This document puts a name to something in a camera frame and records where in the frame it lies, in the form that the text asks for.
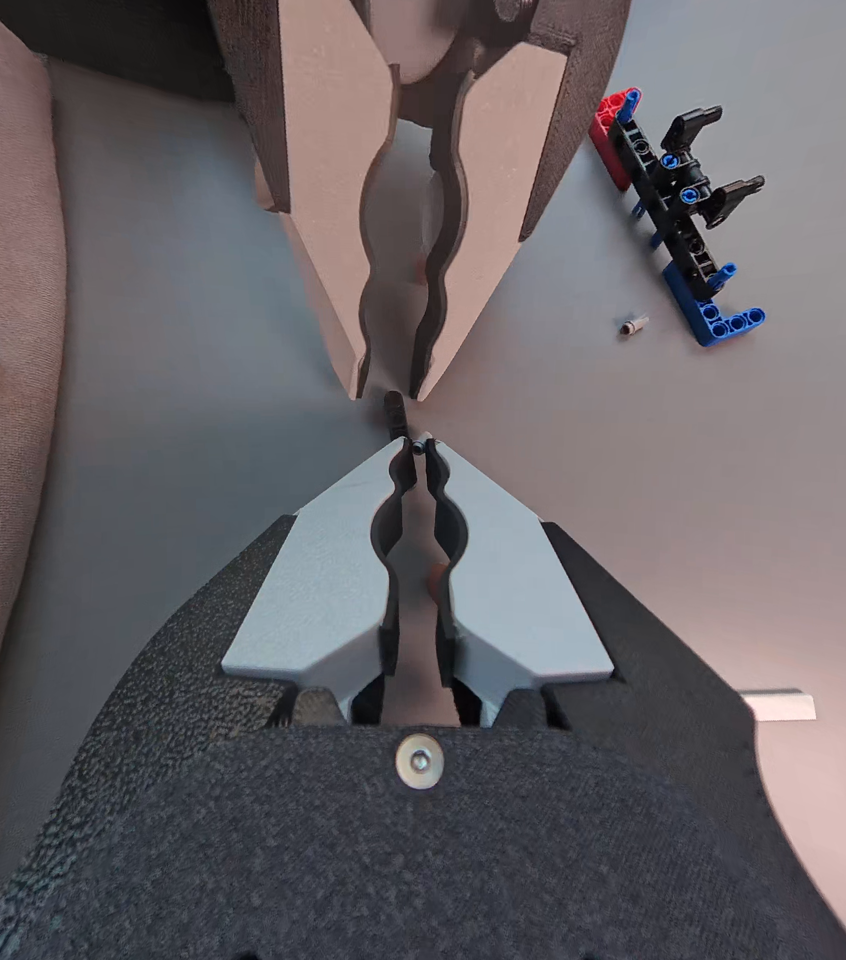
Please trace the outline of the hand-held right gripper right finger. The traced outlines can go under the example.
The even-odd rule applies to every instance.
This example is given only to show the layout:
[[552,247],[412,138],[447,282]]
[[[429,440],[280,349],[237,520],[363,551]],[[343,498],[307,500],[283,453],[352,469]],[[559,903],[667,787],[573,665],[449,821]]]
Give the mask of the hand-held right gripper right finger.
[[492,726],[515,690],[603,682],[614,666],[544,523],[443,441],[424,442],[441,682],[465,726]]

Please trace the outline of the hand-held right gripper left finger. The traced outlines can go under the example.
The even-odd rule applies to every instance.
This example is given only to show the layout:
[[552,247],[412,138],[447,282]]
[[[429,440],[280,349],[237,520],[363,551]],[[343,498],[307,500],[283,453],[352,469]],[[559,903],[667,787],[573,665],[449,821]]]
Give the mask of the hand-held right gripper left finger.
[[412,441],[389,444],[298,510],[221,660],[234,677],[328,690],[347,722],[372,717],[398,658],[388,555],[417,482]]

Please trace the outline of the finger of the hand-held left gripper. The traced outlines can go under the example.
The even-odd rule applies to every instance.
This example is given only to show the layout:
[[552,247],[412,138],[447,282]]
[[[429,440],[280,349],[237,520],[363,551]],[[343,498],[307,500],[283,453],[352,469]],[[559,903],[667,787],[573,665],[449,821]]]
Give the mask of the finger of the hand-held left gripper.
[[425,400],[524,242],[524,223],[568,57],[527,41],[469,71],[434,129],[441,213],[425,265],[427,306],[409,395]]
[[351,2],[279,2],[289,244],[345,393],[358,400],[371,348],[365,292],[374,270],[366,193],[392,143],[398,68]]

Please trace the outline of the black toy beam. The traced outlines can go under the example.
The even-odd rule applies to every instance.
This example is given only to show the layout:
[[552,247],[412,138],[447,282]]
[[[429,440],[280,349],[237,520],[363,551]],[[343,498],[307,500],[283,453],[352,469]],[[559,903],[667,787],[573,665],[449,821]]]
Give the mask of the black toy beam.
[[412,444],[403,395],[398,390],[388,390],[383,396],[382,409],[389,440]]

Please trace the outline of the grey desk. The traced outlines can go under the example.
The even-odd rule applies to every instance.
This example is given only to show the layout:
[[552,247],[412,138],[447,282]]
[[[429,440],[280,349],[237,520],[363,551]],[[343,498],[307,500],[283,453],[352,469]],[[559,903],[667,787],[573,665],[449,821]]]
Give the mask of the grey desk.
[[[0,886],[143,645],[280,515],[386,442],[425,291],[429,138],[401,124],[367,211],[367,397],[333,373],[251,151],[220,105],[51,67],[69,230],[54,447],[0,653]],[[738,690],[765,783],[846,925],[846,2],[634,2],[610,86],[657,145],[764,190],[706,231],[757,331],[699,346],[590,144],[433,393],[428,430],[557,522]],[[628,318],[649,317],[621,340]]]

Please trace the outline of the black blue red toy assembly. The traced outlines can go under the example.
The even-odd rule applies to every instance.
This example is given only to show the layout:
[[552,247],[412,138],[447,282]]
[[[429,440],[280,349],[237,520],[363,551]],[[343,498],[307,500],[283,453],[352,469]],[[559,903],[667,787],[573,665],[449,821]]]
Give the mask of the black blue red toy assembly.
[[701,219],[708,231],[721,226],[745,199],[765,187],[765,178],[757,175],[714,186],[704,173],[693,145],[705,128],[722,118],[721,104],[677,115],[659,149],[654,149],[636,115],[642,98],[638,87],[604,97],[589,129],[590,139],[618,191],[635,191],[638,199],[630,216],[652,222],[651,250],[663,247],[668,252],[662,278],[695,341],[708,348],[740,338],[765,323],[765,310],[720,309],[717,295],[736,276],[738,266],[717,263],[695,220]]

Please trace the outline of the dark cloth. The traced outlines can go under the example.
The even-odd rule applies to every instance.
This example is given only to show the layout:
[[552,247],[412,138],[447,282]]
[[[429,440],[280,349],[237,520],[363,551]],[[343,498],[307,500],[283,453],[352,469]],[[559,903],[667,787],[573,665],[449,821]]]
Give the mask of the dark cloth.
[[192,99],[235,93],[206,1],[0,1],[0,23],[32,52]]

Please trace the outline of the small white toy tile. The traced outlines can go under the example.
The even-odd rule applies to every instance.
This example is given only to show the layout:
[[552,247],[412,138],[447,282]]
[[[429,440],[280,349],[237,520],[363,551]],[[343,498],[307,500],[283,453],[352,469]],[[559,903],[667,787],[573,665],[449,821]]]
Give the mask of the small white toy tile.
[[813,696],[798,688],[738,690],[758,723],[813,722],[817,719]]

